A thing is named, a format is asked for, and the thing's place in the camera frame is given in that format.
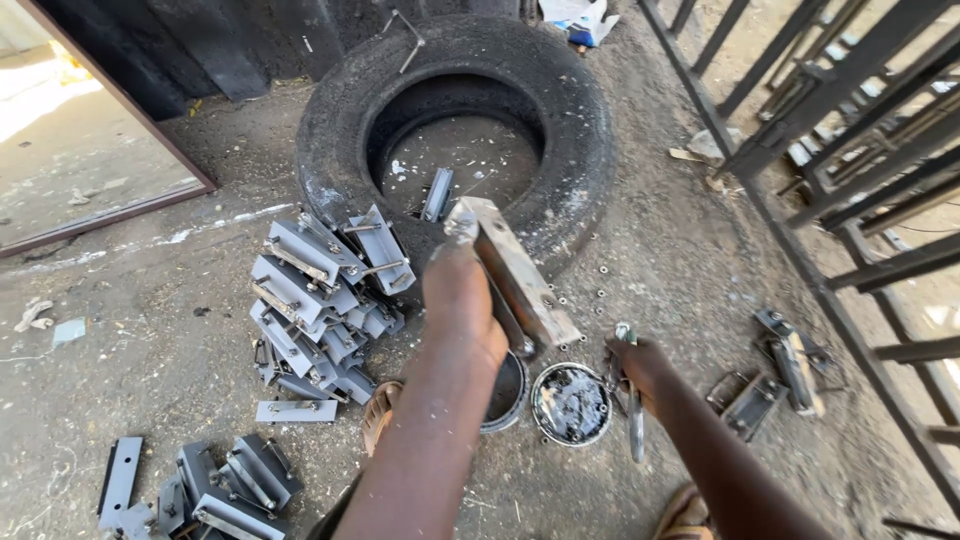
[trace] paint bucket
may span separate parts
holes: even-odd
[[[533,384],[530,404],[543,434],[564,446],[586,446],[610,427],[610,393],[582,364],[561,362],[544,369]]]
[[[530,390],[530,375],[527,366],[516,355],[507,351],[500,364],[500,371],[493,383],[493,393],[487,414],[480,424],[481,433],[496,433],[512,426],[519,418],[523,402]]]

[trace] dirty ground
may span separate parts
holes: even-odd
[[[589,340],[541,358],[531,376],[562,360],[598,367],[602,333],[625,319],[662,340],[706,394],[728,370],[770,369],[751,346],[751,313],[765,305],[842,351],[749,205],[705,188],[699,163],[667,155],[702,127],[642,15],[629,3],[617,10],[623,19],[585,58],[612,107],[615,193],[599,237],[548,278]],[[164,127],[217,180],[217,192],[35,250],[30,260],[0,261],[0,537],[100,538],[94,511],[108,448],[122,435],[147,437],[134,490],[145,500],[184,443],[208,441],[222,453],[235,435],[275,436],[306,484],[285,510],[299,527],[292,538],[349,484],[363,454],[361,407],[347,407],[332,426],[252,420],[255,401],[273,394],[250,367],[246,281],[271,219],[296,212],[290,163],[311,89],[292,82],[242,104],[204,100],[196,117]],[[806,240],[824,253],[840,249],[825,236]],[[51,331],[13,332],[36,296],[55,301],[46,313],[58,322],[88,317],[86,336],[51,350]],[[209,311],[195,316],[198,307]],[[375,378],[395,375],[416,351],[421,319],[411,319],[369,358]],[[838,536],[892,537],[879,522],[885,515],[954,528],[876,395],[839,357],[851,366],[850,391],[829,398],[821,421],[781,407],[751,443],[755,455]],[[587,449],[544,445],[525,408],[517,424],[482,439],[455,536],[648,537],[686,473],[654,421],[646,463],[635,466],[625,429],[614,422]]]

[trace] sandal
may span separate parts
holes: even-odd
[[[697,486],[685,484],[673,496],[663,512],[654,540],[713,540],[706,523],[709,511]]]
[[[383,430],[390,426],[390,420],[394,417],[394,406],[402,390],[403,384],[395,380],[384,382],[377,386],[364,406],[363,425],[360,431],[363,433],[363,444],[367,449],[367,455],[373,456],[376,441],[380,439]]]

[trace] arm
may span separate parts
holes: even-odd
[[[450,538],[507,338],[471,244],[423,276],[423,348],[334,538]]]
[[[673,369],[660,347],[608,341],[647,406],[670,435],[724,538],[833,536],[770,478],[733,431]]]

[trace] old tire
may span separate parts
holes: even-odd
[[[530,187],[501,211],[540,271],[560,272],[596,227],[613,182],[612,125],[600,86],[556,35],[520,22],[451,15],[416,24],[426,44],[402,75],[415,38],[397,20],[317,85],[297,136],[306,202],[341,226],[377,204],[419,275],[443,227],[388,206],[379,191],[387,157],[430,121],[486,115],[542,151]]]

